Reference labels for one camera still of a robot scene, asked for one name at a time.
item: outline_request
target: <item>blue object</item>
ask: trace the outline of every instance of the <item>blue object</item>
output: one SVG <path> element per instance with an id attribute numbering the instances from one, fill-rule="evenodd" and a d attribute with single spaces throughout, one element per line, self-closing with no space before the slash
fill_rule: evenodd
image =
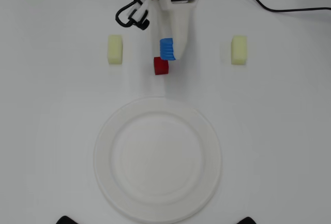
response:
<path id="1" fill-rule="evenodd" d="M 173 43 L 172 38 L 160 40 L 160 55 L 162 60 L 176 60 L 174 57 Z"/>

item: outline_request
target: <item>yellow sponge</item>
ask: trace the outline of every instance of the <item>yellow sponge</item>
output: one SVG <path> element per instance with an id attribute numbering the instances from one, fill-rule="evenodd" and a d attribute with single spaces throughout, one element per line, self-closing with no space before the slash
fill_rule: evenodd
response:
<path id="1" fill-rule="evenodd" d="M 244 65 L 247 60 L 247 36 L 233 36 L 231 43 L 231 64 Z"/>
<path id="2" fill-rule="evenodd" d="M 113 65 L 122 64 L 123 41 L 121 35 L 110 35 L 108 37 L 108 63 Z"/>

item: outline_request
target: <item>red block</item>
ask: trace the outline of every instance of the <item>red block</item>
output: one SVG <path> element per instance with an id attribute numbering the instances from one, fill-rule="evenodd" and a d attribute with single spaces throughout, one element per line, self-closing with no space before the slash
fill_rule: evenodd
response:
<path id="1" fill-rule="evenodd" d="M 162 60 L 160 57 L 154 58 L 155 75 L 164 75 L 169 73 L 168 60 Z"/>

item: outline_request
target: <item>white table surface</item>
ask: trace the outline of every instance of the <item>white table surface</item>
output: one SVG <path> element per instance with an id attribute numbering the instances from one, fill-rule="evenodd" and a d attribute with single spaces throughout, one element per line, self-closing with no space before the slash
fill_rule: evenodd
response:
<path id="1" fill-rule="evenodd" d="M 183 221 L 329 223 L 331 12 L 274 14 L 254 0 L 200 0 L 188 51 L 155 76 L 151 29 L 114 20 L 130 0 L 0 0 L 0 222 L 134 223 L 97 187 L 97 134 L 118 108 L 165 96 L 201 111 L 220 138 L 223 172 L 210 203 Z M 262 0 L 274 8 L 330 0 Z M 107 36 L 122 34 L 122 66 Z M 248 36 L 246 66 L 230 43 Z"/>

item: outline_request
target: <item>black cable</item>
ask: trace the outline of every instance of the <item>black cable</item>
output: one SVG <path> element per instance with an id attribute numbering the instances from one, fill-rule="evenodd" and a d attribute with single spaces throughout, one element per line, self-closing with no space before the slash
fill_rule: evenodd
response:
<path id="1" fill-rule="evenodd" d="M 122 27 L 131 27 L 133 26 L 133 22 L 132 21 L 128 21 L 127 23 L 123 23 L 120 18 L 119 18 L 119 15 L 127 10 L 128 8 L 132 7 L 134 4 L 136 3 L 139 3 L 141 4 L 141 1 L 140 0 L 133 0 L 133 2 L 129 3 L 128 5 L 124 6 L 123 8 L 121 8 L 117 13 L 116 13 L 116 16 L 115 16 L 115 20 L 116 22 L 121 25 Z"/>
<path id="2" fill-rule="evenodd" d="M 284 12 L 300 12 L 300 11 L 316 11 L 316 10 L 331 10 L 331 8 L 323 7 L 323 8 L 298 8 L 298 9 L 271 9 L 266 7 L 260 0 L 255 0 L 258 4 L 261 5 L 262 8 L 268 10 L 270 12 L 276 13 L 284 13 Z"/>

